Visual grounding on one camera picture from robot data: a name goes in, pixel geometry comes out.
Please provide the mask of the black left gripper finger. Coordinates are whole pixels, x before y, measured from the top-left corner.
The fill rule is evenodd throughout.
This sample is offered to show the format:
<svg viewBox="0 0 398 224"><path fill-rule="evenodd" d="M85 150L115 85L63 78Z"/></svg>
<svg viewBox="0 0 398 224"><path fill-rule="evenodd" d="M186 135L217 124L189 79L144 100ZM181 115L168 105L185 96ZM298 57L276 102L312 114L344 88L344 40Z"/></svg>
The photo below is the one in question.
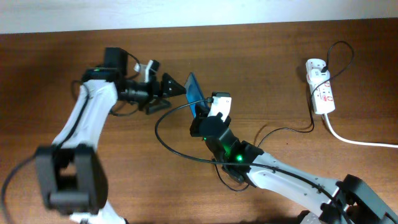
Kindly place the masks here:
<svg viewBox="0 0 398 224"><path fill-rule="evenodd" d="M146 114L153 114L171 107L171 102L165 99L156 99L146 106Z"/></svg>
<svg viewBox="0 0 398 224"><path fill-rule="evenodd" d="M163 97L174 97L186 94L186 88L174 80L168 73L162 75L160 87Z"/></svg>

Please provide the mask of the blue Galaxy smartphone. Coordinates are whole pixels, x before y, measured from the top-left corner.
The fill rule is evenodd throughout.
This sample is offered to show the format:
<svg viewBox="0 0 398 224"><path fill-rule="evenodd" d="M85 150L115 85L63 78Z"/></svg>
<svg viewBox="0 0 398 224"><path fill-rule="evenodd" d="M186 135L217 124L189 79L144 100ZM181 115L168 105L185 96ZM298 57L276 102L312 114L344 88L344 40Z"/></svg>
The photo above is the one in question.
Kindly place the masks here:
<svg viewBox="0 0 398 224"><path fill-rule="evenodd" d="M200 88L200 85L196 79L196 76L193 72L190 72L184 87L186 89L186 99L188 103L191 103L189 106L192 115L194 118L199 115L199 117L206 117L210 111L210 108L205 100L203 92Z"/></svg>

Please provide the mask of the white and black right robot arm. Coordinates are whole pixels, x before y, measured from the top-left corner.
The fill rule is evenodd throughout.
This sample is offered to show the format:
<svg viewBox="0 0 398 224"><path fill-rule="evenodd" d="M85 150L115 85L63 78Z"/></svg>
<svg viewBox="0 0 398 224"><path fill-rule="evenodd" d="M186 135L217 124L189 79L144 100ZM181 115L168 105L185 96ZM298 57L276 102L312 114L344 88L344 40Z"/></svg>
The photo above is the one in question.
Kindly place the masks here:
<svg viewBox="0 0 398 224"><path fill-rule="evenodd" d="M196 106L190 134L205 140L215 161L236 182L278 193L325 223L397 223L397 214L359 177L330 179L284 164L240 141L229 128L231 119L221 117Z"/></svg>

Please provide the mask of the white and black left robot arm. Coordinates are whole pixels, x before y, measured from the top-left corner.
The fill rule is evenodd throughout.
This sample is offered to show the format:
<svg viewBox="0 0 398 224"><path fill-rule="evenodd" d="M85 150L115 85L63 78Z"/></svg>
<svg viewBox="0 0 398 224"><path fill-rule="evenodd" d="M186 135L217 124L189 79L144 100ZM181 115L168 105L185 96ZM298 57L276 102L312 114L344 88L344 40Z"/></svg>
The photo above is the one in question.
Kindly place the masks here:
<svg viewBox="0 0 398 224"><path fill-rule="evenodd" d="M136 62L143 77L127 75L132 55L120 47L107 47L101 65L87 69L80 79L80 94L68 121L51 145L35 152L36 174L45 208L77 223L127 223L108 200L108 180L97 155L102 129L118 101L137 105L152 114L171 106L170 97L186 89L168 73L156 77L160 63Z"/></svg>

